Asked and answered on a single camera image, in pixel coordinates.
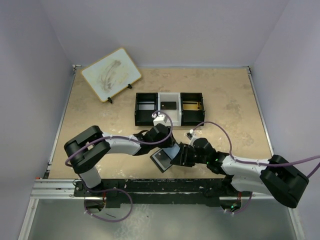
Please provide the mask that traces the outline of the black and white tray organizer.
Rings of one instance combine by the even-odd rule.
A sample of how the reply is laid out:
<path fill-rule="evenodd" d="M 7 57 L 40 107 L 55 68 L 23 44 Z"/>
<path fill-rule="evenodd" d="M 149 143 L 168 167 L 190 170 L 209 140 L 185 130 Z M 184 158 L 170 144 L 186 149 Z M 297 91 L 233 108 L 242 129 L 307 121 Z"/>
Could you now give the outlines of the black and white tray organizer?
<path fill-rule="evenodd" d="M 200 92 L 138 92 L 135 96 L 135 125 L 152 126 L 152 114 L 156 110 L 168 114 L 177 127 L 204 125 L 205 107 Z"/>

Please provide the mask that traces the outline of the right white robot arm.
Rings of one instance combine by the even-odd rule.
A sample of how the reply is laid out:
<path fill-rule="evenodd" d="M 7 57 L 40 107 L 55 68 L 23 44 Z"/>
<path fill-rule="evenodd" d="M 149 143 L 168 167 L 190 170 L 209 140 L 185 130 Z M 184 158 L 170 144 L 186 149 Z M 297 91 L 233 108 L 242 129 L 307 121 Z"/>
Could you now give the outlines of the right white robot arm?
<path fill-rule="evenodd" d="M 227 193 L 256 192 L 273 196 L 279 203 L 296 208 L 309 179 L 283 157 L 270 159 L 240 158 L 215 150 L 206 138 L 197 138 L 191 144 L 180 143 L 179 152 L 170 161 L 172 165 L 193 167 L 205 164 L 214 174 L 224 175 L 222 186 Z"/>

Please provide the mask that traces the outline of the black VIP card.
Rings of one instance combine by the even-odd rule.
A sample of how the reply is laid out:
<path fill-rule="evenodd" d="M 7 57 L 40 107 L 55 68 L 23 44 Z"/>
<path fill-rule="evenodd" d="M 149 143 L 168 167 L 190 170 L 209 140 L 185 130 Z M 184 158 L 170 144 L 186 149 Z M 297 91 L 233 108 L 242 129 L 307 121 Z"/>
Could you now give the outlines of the black VIP card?
<path fill-rule="evenodd" d="M 164 150 L 157 152 L 154 158 L 158 165 L 163 169 L 167 169 L 171 166 L 171 159 Z"/>

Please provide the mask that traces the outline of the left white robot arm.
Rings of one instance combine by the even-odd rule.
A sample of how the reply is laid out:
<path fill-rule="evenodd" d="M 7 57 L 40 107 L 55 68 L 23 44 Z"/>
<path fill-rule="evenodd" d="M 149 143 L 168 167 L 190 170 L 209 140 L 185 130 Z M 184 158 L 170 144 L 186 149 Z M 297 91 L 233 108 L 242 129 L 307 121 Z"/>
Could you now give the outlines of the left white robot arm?
<path fill-rule="evenodd" d="M 164 149 L 172 158 L 177 155 L 179 146 L 170 127 L 159 123 L 150 130 L 121 136 L 103 133 L 97 125 L 93 125 L 64 145 L 68 156 L 66 165 L 73 168 L 89 189 L 95 190 L 102 184 L 96 164 L 105 155 L 141 156 L 155 148 Z"/>

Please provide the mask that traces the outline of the black leather card holder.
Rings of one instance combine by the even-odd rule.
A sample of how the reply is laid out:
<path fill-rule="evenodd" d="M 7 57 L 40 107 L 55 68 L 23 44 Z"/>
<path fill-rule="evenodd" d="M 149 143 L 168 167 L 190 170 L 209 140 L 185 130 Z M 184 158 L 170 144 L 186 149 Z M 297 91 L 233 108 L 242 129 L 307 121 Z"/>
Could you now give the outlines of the black leather card holder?
<path fill-rule="evenodd" d="M 171 161 L 180 152 L 180 146 L 175 143 L 172 147 L 161 148 L 150 156 L 152 162 L 157 166 L 161 173 L 167 171 L 171 166 Z"/>

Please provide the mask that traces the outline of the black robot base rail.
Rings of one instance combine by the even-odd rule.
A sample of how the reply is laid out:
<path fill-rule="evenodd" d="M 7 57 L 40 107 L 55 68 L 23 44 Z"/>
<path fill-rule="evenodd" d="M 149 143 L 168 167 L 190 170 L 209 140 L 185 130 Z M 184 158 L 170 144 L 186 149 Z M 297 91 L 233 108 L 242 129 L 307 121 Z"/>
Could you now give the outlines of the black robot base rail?
<path fill-rule="evenodd" d="M 241 205 L 240 198 L 248 197 L 248 191 L 239 192 L 230 178 L 137 178 L 102 179 L 97 189 L 86 189 L 81 180 L 73 182 L 74 196 L 86 201 L 98 200 L 106 208 L 119 208 L 122 204 L 150 205 L 205 205 L 219 207 L 223 199 L 231 205 Z"/>

